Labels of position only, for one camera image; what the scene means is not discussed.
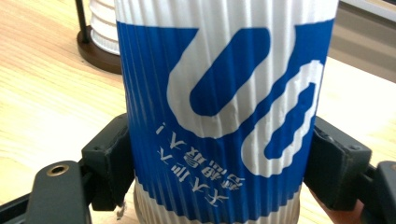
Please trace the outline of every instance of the wooden table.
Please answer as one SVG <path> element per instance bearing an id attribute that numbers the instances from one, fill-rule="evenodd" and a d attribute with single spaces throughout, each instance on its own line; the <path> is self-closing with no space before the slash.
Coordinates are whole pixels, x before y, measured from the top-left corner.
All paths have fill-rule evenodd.
<path id="1" fill-rule="evenodd" d="M 74 1 L 0 3 L 0 204 L 30 192 L 35 173 L 80 150 L 125 113 L 122 77 L 78 54 Z M 373 152 L 372 164 L 396 161 L 396 85 L 329 58 L 318 114 Z M 138 223 L 131 192 L 121 221 L 92 213 L 94 223 Z M 331 223 L 306 187 L 299 223 Z"/>

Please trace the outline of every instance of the blue background on cup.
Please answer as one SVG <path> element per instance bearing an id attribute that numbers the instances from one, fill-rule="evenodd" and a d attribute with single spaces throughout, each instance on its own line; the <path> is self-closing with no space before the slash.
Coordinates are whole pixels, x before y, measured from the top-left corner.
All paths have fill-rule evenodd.
<path id="1" fill-rule="evenodd" d="M 304 137 L 301 150 L 294 155 L 293 163 L 280 175 L 272 175 L 269 178 L 253 175 L 241 161 L 240 148 L 257 121 L 269 111 L 271 103 L 284 92 L 287 82 L 298 74 L 300 67 L 312 60 L 325 63 L 332 23 L 333 20 L 295 26 L 296 42 L 286 73 L 274 84 L 268 97 L 258 104 L 254 113 L 236 132 L 213 139 L 199 138 L 180 127 L 166 99 L 169 74 L 183 51 L 194 39 L 198 29 L 145 27 L 118 22 L 134 167 L 139 182 L 150 197 L 178 216 L 213 223 L 255 220 L 258 217 L 266 217 L 285 205 L 287 200 L 299 190 L 303 180 L 314 119 L 311 120 L 311 131 Z M 255 52 L 255 49 L 250 47 L 245 49 L 247 43 L 245 42 L 244 45 L 243 42 L 259 36 L 264 44 L 257 48 L 260 52 L 255 52 L 257 55 L 254 58 L 263 60 L 271 41 L 266 32 L 265 28 L 244 29 L 239 33 L 240 42 L 238 43 L 238 39 L 233 40 L 236 41 L 234 42 L 236 46 L 243 48 L 233 48 L 230 50 L 230 55 L 235 53 L 247 55 L 251 51 Z M 230 77 L 234 78 L 234 75 L 219 78 L 208 71 L 191 93 L 191 107 L 197 114 L 216 114 L 248 79 L 249 71 L 258 64 L 257 61 L 250 59 L 247 59 L 250 62 L 248 65 L 235 63 L 235 58 L 230 58 L 226 51 L 223 51 L 224 54 L 219 56 L 218 63 L 213 64 L 211 69 L 213 71 L 219 69 L 227 63 L 228 57 L 229 64 L 238 67 L 236 69 L 240 69 L 243 75 L 233 81 Z M 224 83 L 227 83 L 226 91 L 222 88 Z M 296 109 L 289 112 L 286 117 L 287 122 L 279 131 L 274 132 L 271 140 L 281 142 L 283 146 L 270 143 L 267 148 L 263 148 L 262 153 L 265 153 L 267 158 L 280 157 L 282 148 L 291 141 L 293 132 L 302 123 L 297 118 L 302 118 L 301 114 L 304 114 L 313 103 L 315 88 L 316 86 L 311 84 L 300 93 Z M 202 101 L 207 98 L 210 103 L 215 102 L 216 106 L 210 104 L 203 106 Z M 160 134 L 156 134 L 161 126 L 163 130 Z M 177 134 L 177 139 L 186 143 L 180 145 L 179 149 L 166 148 L 173 133 Z M 167 163 L 160 160 L 161 147 L 166 155 L 172 155 Z M 219 181 L 202 178 L 203 167 L 191 168 L 183 159 L 191 147 L 199 149 L 204 158 L 210 158 L 227 169 L 227 174 L 244 178 L 243 186 L 238 190 L 223 189 Z M 190 173 L 183 182 L 179 182 L 180 176 L 176 176 L 171 170 L 175 164 L 185 166 Z M 201 183 L 210 188 L 203 189 L 203 192 L 192 193 L 191 185 L 194 184 L 195 177 L 199 177 Z M 217 189 L 219 195 L 229 199 L 217 203 L 217 207 L 212 206 L 208 203 L 207 196 L 213 195 L 213 189 Z"/>

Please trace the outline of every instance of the light wood surface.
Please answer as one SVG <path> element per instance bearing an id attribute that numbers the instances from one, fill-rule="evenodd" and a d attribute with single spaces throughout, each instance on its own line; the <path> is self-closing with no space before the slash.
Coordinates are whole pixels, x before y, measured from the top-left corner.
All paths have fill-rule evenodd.
<path id="1" fill-rule="evenodd" d="M 88 1 L 85 2 L 86 14 Z M 30 192 L 35 173 L 78 161 L 81 149 L 125 113 L 122 78 L 78 54 L 72 0 L 0 3 L 0 204 Z M 328 60 L 318 114 L 373 152 L 372 164 L 396 161 L 396 85 Z M 138 223 L 131 192 L 121 221 L 92 213 L 93 223 Z M 306 187 L 299 223 L 331 223 Z"/>

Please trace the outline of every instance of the blue and white cup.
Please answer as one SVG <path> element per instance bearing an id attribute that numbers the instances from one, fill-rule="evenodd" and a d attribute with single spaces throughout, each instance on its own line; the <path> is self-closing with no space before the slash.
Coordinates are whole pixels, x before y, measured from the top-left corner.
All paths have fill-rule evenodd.
<path id="1" fill-rule="evenodd" d="M 297 223 L 337 0 L 116 0 L 142 223 Z"/>

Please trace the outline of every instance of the blue label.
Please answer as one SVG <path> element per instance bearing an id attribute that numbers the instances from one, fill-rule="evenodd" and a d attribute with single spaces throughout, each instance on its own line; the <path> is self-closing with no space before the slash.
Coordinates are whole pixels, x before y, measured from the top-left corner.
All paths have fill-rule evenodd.
<path id="1" fill-rule="evenodd" d="M 304 66 L 325 63 L 332 23 L 295 26 L 295 44 L 287 69 L 272 83 L 268 94 L 239 123 L 227 123 L 233 123 L 239 111 L 222 120 L 225 126 L 233 126 L 229 131 L 220 129 L 219 133 L 205 135 L 200 132 L 201 122 L 181 119 L 177 114 L 176 96 L 188 97 L 197 118 L 216 116 L 267 58 L 274 41 L 270 31 L 256 27 L 236 32 L 186 95 L 173 87 L 189 83 L 172 79 L 171 74 L 199 30 L 118 22 L 134 167 L 149 196 L 178 216 L 213 223 L 256 220 L 285 205 L 303 180 L 315 118 L 312 113 L 306 114 L 312 107 L 316 110 L 319 82 L 307 80 L 295 96 L 295 104 L 285 115 L 280 114 L 283 122 L 278 127 L 263 126 L 269 132 L 268 139 L 257 156 L 251 155 L 250 141 L 261 139 L 256 132 L 259 124 L 272 120 L 267 118 L 275 113 L 272 107 Z M 188 80 L 189 73 L 183 76 Z M 259 90 L 266 83 L 255 85 Z M 194 122 L 199 128 L 194 129 Z M 304 126 L 307 131 L 299 137 L 296 133 Z M 294 143 L 296 138 L 300 138 L 299 144 Z M 255 167 L 256 158 L 275 162 L 285 155 L 290 162 L 275 165 L 277 170 Z"/>

